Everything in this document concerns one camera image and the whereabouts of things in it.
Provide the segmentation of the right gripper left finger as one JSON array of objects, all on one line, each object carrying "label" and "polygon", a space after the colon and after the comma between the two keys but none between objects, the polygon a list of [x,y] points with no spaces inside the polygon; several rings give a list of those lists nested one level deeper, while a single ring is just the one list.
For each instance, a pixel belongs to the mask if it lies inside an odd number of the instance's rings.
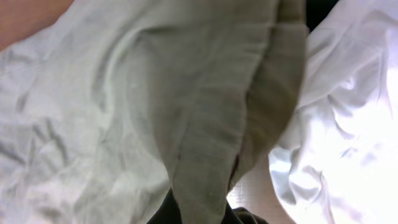
[{"label": "right gripper left finger", "polygon": [[182,218],[177,201],[170,189],[156,213],[147,224],[182,224]]}]

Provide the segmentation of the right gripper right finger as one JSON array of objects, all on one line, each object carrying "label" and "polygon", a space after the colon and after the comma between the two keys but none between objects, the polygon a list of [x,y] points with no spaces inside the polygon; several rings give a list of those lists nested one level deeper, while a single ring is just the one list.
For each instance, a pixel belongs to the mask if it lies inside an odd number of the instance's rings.
[{"label": "right gripper right finger", "polygon": [[244,207],[232,209],[227,203],[221,224],[269,224],[269,222]]}]

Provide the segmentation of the grey-green shorts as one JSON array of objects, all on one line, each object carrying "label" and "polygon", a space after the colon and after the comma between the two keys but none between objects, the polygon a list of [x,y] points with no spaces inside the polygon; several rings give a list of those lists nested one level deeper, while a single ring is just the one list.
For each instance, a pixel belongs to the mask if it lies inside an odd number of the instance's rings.
[{"label": "grey-green shorts", "polygon": [[1,222],[182,223],[287,127],[305,70],[303,1],[75,1],[1,52]]}]

